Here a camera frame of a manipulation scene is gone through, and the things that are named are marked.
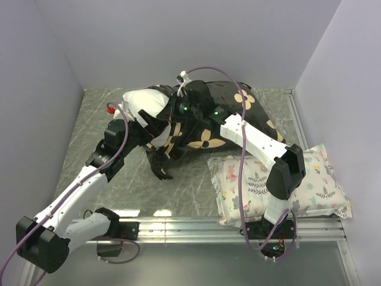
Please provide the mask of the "black pillowcase with tan flowers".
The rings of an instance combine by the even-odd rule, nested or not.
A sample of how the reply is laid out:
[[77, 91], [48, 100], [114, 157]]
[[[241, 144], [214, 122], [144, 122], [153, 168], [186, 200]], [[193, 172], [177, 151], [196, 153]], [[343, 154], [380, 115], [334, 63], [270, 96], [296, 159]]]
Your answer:
[[146, 146], [151, 170], [158, 179], [172, 179], [164, 170], [165, 166], [191, 150], [230, 145], [231, 142], [220, 134], [221, 127], [230, 116], [240, 115], [260, 132], [278, 142], [285, 142], [247, 84], [235, 86], [227, 81], [197, 81], [190, 91], [201, 96], [207, 103], [203, 109], [203, 119], [186, 119], [180, 122], [172, 120], [164, 133]]

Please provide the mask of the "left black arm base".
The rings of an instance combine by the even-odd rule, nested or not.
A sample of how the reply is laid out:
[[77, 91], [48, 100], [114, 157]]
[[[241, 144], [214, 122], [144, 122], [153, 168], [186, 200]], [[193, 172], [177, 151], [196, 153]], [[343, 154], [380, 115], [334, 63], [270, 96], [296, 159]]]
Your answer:
[[100, 260], [113, 264], [132, 261], [140, 254], [137, 242], [140, 223], [138, 221], [119, 222], [106, 234], [90, 241], [96, 245], [96, 255]]

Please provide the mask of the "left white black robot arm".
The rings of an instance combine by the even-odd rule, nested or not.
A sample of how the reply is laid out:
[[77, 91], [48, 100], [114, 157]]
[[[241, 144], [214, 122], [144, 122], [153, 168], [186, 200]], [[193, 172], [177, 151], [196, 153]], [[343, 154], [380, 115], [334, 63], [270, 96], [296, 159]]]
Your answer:
[[120, 217], [104, 207], [87, 219], [73, 224], [75, 214], [124, 166], [135, 147], [144, 146], [163, 134], [170, 118], [152, 117], [144, 110], [143, 119], [126, 117], [109, 122], [104, 137], [86, 160], [75, 180], [46, 209], [34, 218], [23, 217], [16, 225], [17, 254], [46, 273], [57, 271], [68, 255], [93, 238], [120, 241], [124, 238]]

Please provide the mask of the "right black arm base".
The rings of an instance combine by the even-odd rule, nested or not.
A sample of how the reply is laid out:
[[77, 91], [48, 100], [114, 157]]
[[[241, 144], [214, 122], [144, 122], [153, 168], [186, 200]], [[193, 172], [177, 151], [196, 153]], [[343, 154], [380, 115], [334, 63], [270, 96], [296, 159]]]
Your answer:
[[[246, 233], [249, 240], [265, 241], [273, 229], [273, 224], [266, 220], [247, 222]], [[297, 224], [293, 220], [285, 219], [272, 233], [269, 242], [260, 250], [268, 259], [279, 259], [288, 254], [295, 246], [297, 238]]]

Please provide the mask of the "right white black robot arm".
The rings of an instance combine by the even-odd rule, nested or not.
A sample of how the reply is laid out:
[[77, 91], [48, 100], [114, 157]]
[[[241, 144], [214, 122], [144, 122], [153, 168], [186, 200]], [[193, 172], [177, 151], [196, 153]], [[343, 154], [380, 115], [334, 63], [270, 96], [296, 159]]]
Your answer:
[[167, 158], [233, 142], [260, 159], [270, 171], [266, 187], [271, 194], [262, 230], [269, 238], [282, 233], [288, 199], [305, 176], [303, 152], [300, 146], [289, 147], [277, 137], [248, 85], [191, 81], [173, 90], [155, 117], [172, 126], [164, 152]]

